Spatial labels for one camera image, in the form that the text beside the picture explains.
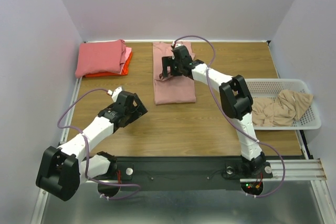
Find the dusty pink printed t-shirt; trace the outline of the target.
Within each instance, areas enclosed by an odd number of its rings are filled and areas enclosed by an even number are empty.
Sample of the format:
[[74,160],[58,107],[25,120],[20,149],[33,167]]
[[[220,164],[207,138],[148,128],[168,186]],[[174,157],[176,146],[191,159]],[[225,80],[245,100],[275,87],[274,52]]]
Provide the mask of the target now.
[[194,81],[185,76],[161,78],[162,57],[172,56],[171,45],[164,42],[153,43],[153,91],[156,105],[172,103],[195,103]]

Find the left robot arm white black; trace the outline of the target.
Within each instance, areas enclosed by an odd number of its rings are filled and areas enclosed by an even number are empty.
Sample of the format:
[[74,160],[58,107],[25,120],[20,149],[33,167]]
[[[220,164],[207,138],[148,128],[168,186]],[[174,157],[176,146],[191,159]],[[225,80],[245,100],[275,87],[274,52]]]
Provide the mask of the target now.
[[136,93],[121,87],[106,90],[113,103],[101,110],[93,121],[78,134],[58,147],[48,147],[41,159],[36,186],[63,201],[69,200],[79,186],[87,181],[112,187],[110,193],[100,193],[105,200],[116,200],[123,187],[141,189],[138,184],[123,184],[116,157],[100,152],[93,157],[90,151],[100,142],[147,113]]

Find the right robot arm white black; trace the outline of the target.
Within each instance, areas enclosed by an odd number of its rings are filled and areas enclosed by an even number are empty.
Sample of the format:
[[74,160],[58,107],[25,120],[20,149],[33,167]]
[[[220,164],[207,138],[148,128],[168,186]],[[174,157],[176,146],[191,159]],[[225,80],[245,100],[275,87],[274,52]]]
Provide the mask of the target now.
[[201,60],[194,60],[187,47],[172,45],[172,56],[162,59],[160,80],[184,76],[208,85],[210,92],[219,93],[217,102],[224,117],[236,129],[241,147],[244,175],[253,177],[262,171],[266,157],[256,138],[252,120],[253,99],[243,76],[223,74],[209,67]]

